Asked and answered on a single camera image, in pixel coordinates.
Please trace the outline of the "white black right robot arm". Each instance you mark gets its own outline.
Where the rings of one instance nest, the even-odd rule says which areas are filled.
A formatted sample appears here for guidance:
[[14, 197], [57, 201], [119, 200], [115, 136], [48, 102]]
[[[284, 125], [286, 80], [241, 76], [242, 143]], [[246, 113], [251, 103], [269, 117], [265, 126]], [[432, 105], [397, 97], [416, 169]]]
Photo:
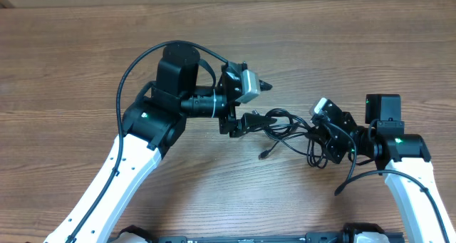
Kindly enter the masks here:
[[370, 175], [380, 175], [390, 190], [410, 242], [454, 242], [455, 229], [438, 192], [431, 154], [421, 135], [405, 133], [398, 94], [368, 94], [365, 124], [358, 125], [349, 112], [321, 98], [310, 109], [316, 142], [336, 164], [345, 155], [360, 155], [375, 169], [354, 175], [336, 188]]

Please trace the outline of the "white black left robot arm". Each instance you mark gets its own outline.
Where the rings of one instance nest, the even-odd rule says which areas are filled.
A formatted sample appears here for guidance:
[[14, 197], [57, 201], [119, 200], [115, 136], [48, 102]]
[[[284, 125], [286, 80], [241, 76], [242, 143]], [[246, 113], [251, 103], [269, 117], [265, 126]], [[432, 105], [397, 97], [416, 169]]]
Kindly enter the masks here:
[[[123, 86], [147, 55], [162, 49], [156, 79], [121, 110]], [[189, 41], [149, 48], [128, 67], [115, 97], [118, 134], [102, 168], [47, 242], [107, 242], [133, 195], [177, 142], [189, 118], [216, 118], [219, 131], [238, 138], [275, 123], [256, 113], [236, 117], [236, 107], [271, 90], [246, 63], [228, 61]]]

